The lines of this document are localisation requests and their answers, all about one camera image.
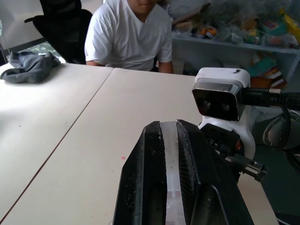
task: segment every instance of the chair backrest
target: chair backrest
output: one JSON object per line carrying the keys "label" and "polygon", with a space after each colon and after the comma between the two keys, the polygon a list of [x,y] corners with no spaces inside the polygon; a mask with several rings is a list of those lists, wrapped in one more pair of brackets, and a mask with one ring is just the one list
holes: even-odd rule
{"label": "chair backrest", "polygon": [[38,15],[33,24],[66,62],[85,64],[84,43],[91,17],[92,13],[81,9],[71,14]]}
{"label": "chair backrest", "polygon": [[40,0],[44,15],[53,15],[79,11],[81,9],[80,0]]}

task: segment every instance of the white table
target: white table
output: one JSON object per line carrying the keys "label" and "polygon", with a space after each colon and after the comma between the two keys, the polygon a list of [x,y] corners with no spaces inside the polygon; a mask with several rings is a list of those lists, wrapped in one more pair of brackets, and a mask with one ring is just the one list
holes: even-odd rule
{"label": "white table", "polygon": [[[114,69],[3,225],[109,224],[122,157],[142,129],[156,120],[201,121],[194,82],[189,76]],[[246,176],[239,186],[255,224],[277,224],[262,186]]]}
{"label": "white table", "polygon": [[0,80],[0,221],[112,70],[61,64],[40,84]]}

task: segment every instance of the white shelf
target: white shelf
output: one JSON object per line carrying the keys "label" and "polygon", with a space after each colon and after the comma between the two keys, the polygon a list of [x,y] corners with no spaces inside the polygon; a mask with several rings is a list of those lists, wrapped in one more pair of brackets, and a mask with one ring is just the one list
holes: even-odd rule
{"label": "white shelf", "polygon": [[190,42],[198,42],[198,43],[204,43],[204,44],[214,44],[214,45],[221,45],[221,46],[228,46],[228,47],[236,47],[236,48],[245,48],[245,49],[253,49],[263,52],[275,52],[275,53],[286,53],[286,54],[299,54],[299,49],[292,49],[292,48],[279,48],[279,47],[269,47],[269,46],[263,46],[263,45],[252,45],[252,44],[233,44],[228,42],[220,42],[220,41],[214,41],[209,39],[200,39],[196,37],[178,37],[174,36],[173,40],[175,41],[190,41]]}

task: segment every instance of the wall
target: wall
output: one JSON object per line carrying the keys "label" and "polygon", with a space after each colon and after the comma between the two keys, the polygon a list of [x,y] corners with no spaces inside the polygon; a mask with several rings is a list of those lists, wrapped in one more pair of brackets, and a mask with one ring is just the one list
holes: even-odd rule
{"label": "wall", "polygon": [[[81,0],[82,8],[94,13],[103,0]],[[42,38],[32,22],[24,20],[42,15],[43,10],[39,0],[0,0],[0,20],[2,20],[3,38],[1,44],[4,49],[15,47]]]}

